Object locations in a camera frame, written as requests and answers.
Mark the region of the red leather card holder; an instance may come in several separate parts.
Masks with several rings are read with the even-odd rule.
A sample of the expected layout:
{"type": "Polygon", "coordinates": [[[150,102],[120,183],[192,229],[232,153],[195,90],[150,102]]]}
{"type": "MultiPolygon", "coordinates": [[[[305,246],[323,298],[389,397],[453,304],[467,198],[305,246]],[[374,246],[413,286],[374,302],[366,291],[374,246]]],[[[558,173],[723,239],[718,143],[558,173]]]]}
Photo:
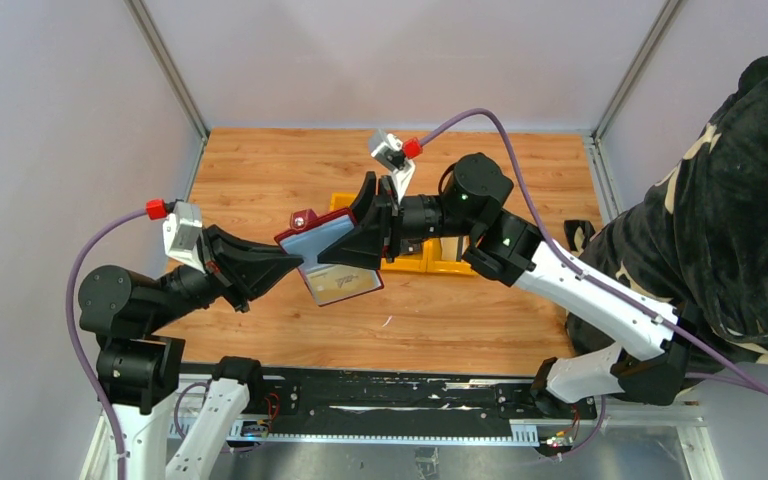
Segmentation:
{"type": "Polygon", "coordinates": [[[329,243],[326,238],[328,230],[348,222],[354,225],[349,209],[330,211],[323,215],[317,215],[312,209],[300,210],[290,216],[289,228],[274,237],[275,242],[285,252],[304,258],[304,263],[297,270],[309,292],[304,274],[323,265],[333,265],[321,264],[317,260],[318,253],[329,243]]]}

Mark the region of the gold credit card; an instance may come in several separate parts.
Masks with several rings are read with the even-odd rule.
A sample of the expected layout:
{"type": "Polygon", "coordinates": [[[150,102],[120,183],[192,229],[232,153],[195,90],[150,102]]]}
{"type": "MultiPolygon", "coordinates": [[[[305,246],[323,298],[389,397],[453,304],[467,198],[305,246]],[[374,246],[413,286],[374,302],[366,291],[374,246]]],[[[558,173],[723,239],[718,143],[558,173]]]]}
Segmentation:
{"type": "Polygon", "coordinates": [[[317,305],[324,306],[379,290],[379,272],[345,265],[323,265],[304,274],[317,305]]]}

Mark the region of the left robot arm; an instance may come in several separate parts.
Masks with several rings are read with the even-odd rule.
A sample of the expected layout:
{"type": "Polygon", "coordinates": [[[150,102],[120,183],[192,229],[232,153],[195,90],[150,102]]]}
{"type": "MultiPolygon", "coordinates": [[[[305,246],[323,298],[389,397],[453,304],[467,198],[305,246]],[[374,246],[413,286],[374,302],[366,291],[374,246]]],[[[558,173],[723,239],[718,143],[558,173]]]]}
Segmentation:
{"type": "Polygon", "coordinates": [[[194,425],[166,451],[185,342],[158,330],[223,298],[239,312],[303,259],[276,245],[239,239],[217,226],[184,234],[182,264],[153,279],[115,265],[93,270],[78,291],[79,326],[101,350],[90,377],[109,408],[117,474],[125,479],[206,479],[232,424],[266,400],[259,361],[226,356],[214,367],[194,425]]]}

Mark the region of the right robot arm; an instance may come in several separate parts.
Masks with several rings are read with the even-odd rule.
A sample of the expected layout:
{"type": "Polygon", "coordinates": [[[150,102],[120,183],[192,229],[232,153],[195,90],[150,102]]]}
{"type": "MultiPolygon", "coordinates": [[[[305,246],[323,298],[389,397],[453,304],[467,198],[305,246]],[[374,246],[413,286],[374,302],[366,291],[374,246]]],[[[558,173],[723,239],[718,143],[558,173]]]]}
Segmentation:
{"type": "Polygon", "coordinates": [[[452,164],[435,195],[399,197],[392,178],[369,174],[350,208],[356,225],[318,259],[378,269],[405,241],[463,237],[463,259],[481,277],[548,299],[609,338],[596,351],[543,362],[530,392],[537,413],[556,417],[570,404],[600,395],[671,404],[690,354],[689,343],[675,336],[675,309],[594,270],[507,211],[512,189],[512,180],[481,153],[452,164]]]}

